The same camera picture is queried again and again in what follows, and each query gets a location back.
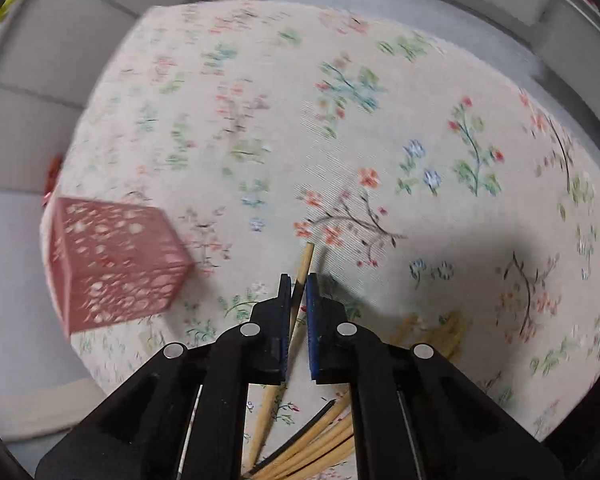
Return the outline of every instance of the table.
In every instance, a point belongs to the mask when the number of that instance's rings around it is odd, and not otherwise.
[[[72,335],[106,393],[165,343],[248,319],[306,241],[322,292],[385,340],[412,314],[405,344],[460,317],[458,367],[539,440],[600,374],[600,170],[524,89],[423,32],[279,2],[155,7],[102,73],[60,194],[158,206],[196,261],[167,313]],[[346,390],[292,354],[264,455]]]

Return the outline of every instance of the pink plastic container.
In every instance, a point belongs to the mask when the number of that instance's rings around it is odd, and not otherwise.
[[[58,198],[49,266],[67,336],[166,310],[193,266],[155,207]]]

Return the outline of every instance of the metal rivet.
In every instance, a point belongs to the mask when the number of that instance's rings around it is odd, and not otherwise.
[[[353,323],[340,323],[336,330],[340,335],[354,335],[358,331],[358,327]]]
[[[260,326],[256,323],[245,323],[240,327],[240,332],[247,337],[258,335],[260,333]]]
[[[416,345],[413,347],[413,353],[420,359],[430,359],[433,357],[433,348],[429,345]]]
[[[176,357],[180,357],[184,352],[184,349],[182,348],[181,344],[170,343],[164,347],[164,350],[162,352],[164,353],[164,356],[167,359],[173,359]]]

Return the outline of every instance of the black chopstick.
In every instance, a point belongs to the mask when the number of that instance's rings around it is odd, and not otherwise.
[[[289,449],[293,444],[295,444],[301,436],[303,436],[307,431],[309,431],[315,425],[315,423],[318,422],[322,418],[322,416],[331,409],[331,407],[335,403],[336,399],[331,399],[329,402],[327,402],[324,405],[323,409],[316,413],[312,417],[312,419],[308,423],[306,423],[302,428],[300,428],[300,430],[297,433],[295,433],[289,440],[287,440],[282,446],[280,446],[277,450],[275,450],[273,453],[267,456],[264,460],[261,460],[260,463],[257,463],[251,469],[251,471],[245,473],[244,478],[250,478],[251,476],[255,475],[258,471],[260,471],[261,469],[269,465],[271,462],[273,462],[275,459],[277,459],[281,454],[283,454],[287,449]]]

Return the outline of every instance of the bundle of chopsticks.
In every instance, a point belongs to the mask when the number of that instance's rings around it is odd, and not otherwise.
[[[294,336],[294,327],[298,309],[304,293],[304,284],[311,264],[314,245],[306,245],[302,264],[296,278],[291,297],[290,342]],[[400,344],[411,335],[417,326],[418,316],[409,316],[398,327],[391,344]],[[435,330],[426,332],[418,342],[428,343],[449,360],[459,355],[459,346],[466,332],[466,321],[459,312],[450,312],[446,322]],[[325,469],[346,460],[355,452],[353,438],[353,418],[349,412],[343,418],[340,415],[350,406],[349,393],[339,399],[330,400],[300,431],[285,442],[266,459],[255,465],[266,434],[272,422],[272,413],[276,409],[276,398],[280,386],[267,386],[258,412],[256,430],[251,438],[251,446],[246,460],[247,472],[244,478],[253,480],[306,480]]]

